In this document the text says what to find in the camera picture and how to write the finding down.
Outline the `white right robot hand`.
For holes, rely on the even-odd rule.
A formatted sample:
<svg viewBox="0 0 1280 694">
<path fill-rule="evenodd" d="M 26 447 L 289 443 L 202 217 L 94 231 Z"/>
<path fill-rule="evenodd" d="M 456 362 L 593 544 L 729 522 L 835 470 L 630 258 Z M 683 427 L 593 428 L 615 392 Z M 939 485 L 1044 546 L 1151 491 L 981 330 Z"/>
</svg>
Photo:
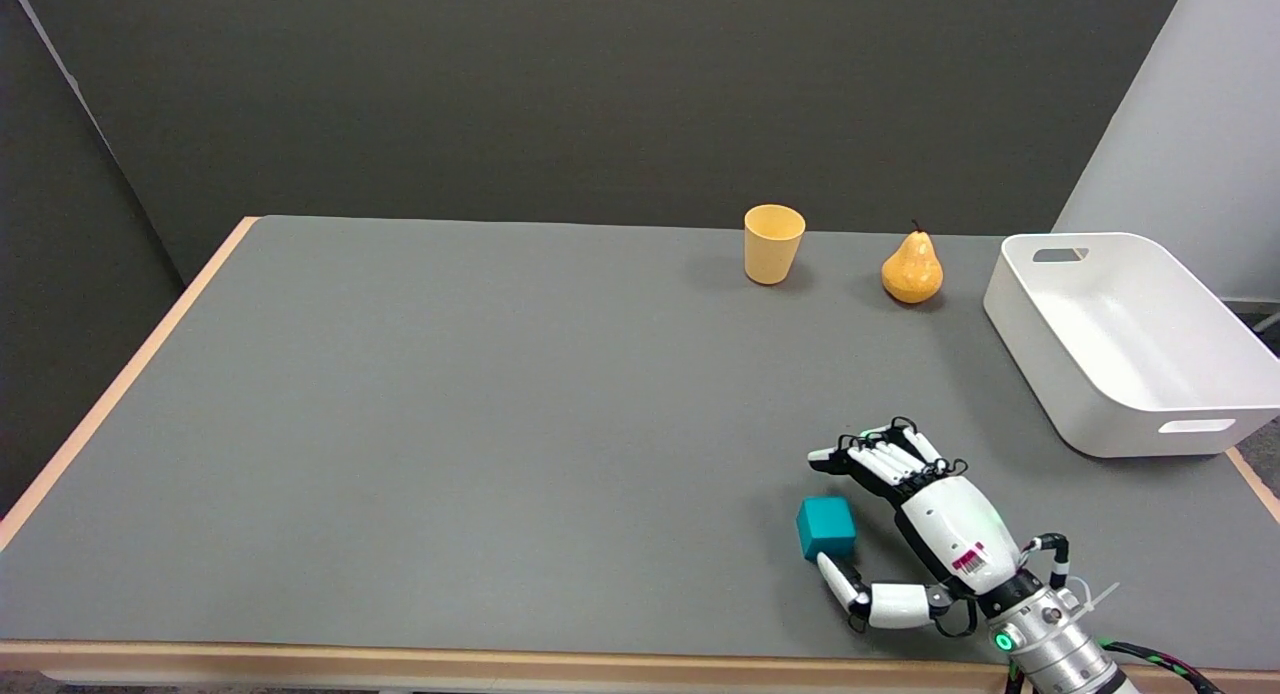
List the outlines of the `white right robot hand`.
<svg viewBox="0 0 1280 694">
<path fill-rule="evenodd" d="M 852 479 L 893 510 L 893 524 L 933 577 L 929 583 L 868 583 L 850 548 L 803 538 L 850 627 L 886 630 L 934 625 L 946 638 L 966 638 L 978 618 L 1000 615 L 1038 592 L 1062 590 L 1070 543 L 1057 533 L 1018 544 L 1002 516 L 966 476 L 968 464 L 942 456 L 910 419 L 812 451 L 809 467 Z"/>
</svg>

